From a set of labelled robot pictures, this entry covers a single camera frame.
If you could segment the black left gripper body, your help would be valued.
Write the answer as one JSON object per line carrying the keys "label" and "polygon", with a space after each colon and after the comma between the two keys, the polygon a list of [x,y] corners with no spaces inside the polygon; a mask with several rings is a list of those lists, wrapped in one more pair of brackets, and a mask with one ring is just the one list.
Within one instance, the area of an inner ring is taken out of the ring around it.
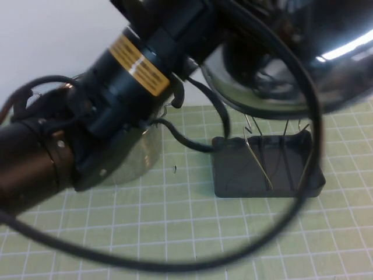
{"label": "black left gripper body", "polygon": [[151,50],[169,71],[186,79],[219,45],[222,26],[214,1],[166,1],[160,25],[151,36]]}

